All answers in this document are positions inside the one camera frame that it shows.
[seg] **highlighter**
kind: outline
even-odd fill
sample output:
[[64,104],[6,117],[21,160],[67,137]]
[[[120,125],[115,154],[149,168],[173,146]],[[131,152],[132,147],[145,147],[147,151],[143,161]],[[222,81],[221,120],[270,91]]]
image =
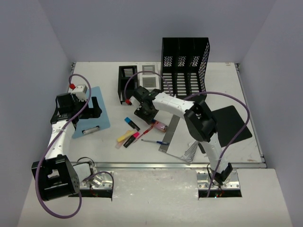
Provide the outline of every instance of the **highlighter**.
[[129,117],[126,117],[124,120],[125,120],[126,123],[128,123],[133,129],[137,129],[138,131],[140,131],[140,128],[138,127],[138,125],[136,125],[131,119],[129,119]]
[[135,133],[137,132],[137,129],[133,129],[127,133],[125,133],[123,136],[120,136],[118,139],[117,139],[117,142],[120,143],[121,141],[125,140],[126,138],[134,135]]
[[131,145],[131,143],[139,136],[139,132],[136,132],[134,135],[132,135],[130,138],[128,138],[128,140],[125,142],[125,144],[123,144],[123,146],[126,148],[129,145]]

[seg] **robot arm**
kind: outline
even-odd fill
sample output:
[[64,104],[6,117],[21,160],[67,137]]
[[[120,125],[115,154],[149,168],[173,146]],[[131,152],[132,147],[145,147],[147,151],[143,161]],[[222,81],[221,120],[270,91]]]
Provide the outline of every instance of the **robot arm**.
[[[79,85],[70,93],[56,97],[56,109],[51,118],[52,135],[49,143],[58,135],[66,122],[85,105],[86,91],[86,85]],[[39,192],[44,201],[78,194],[80,183],[93,173],[89,163],[72,166],[67,158],[71,137],[79,119],[99,118],[102,113],[97,98],[92,97],[91,100],[93,108],[86,106],[83,112],[66,126],[45,156],[39,173]],[[34,177],[38,163],[32,164]],[[58,175],[54,175],[54,170],[57,170]]]
[[[157,89],[149,92],[143,87],[138,87],[130,101],[136,107],[134,114],[148,124],[159,110],[184,119],[190,135],[201,142],[209,158],[211,169],[215,170],[222,148],[218,140],[217,121],[204,100],[185,101]],[[231,171],[231,164],[223,157],[214,179],[222,185]]]

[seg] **pen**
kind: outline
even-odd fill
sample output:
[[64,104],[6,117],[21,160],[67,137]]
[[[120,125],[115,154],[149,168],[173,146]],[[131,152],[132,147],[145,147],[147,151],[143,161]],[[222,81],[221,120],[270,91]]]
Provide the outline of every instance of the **pen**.
[[135,140],[134,140],[134,143],[143,135],[145,135],[146,133],[148,133],[150,130],[152,130],[153,126],[149,127],[147,130],[145,130],[139,137],[137,137]]
[[156,141],[156,140],[145,140],[145,139],[141,139],[142,141],[145,141],[145,142],[152,142],[152,143],[159,143],[161,145],[169,145],[169,143],[166,143],[166,142],[162,142],[162,141]]

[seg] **white wall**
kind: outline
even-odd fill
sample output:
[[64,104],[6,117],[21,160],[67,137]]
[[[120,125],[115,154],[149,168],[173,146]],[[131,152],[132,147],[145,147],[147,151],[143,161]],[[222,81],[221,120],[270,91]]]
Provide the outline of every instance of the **white wall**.
[[277,0],[241,64],[241,79],[268,167],[294,226],[303,226],[303,1]]
[[275,0],[40,2],[73,61],[160,61],[162,37],[207,36],[209,61],[240,62]]
[[0,220],[16,226],[70,63],[38,0],[2,1],[0,31]]

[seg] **yellow highlighter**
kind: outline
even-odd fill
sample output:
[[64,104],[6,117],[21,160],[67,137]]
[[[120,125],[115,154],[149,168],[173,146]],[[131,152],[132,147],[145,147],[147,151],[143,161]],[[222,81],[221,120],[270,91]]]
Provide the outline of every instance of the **yellow highlighter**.
[[121,141],[127,139],[128,137],[134,135],[136,132],[138,132],[137,129],[133,129],[127,133],[125,133],[123,136],[120,136],[118,139],[117,139],[117,142],[120,143]]

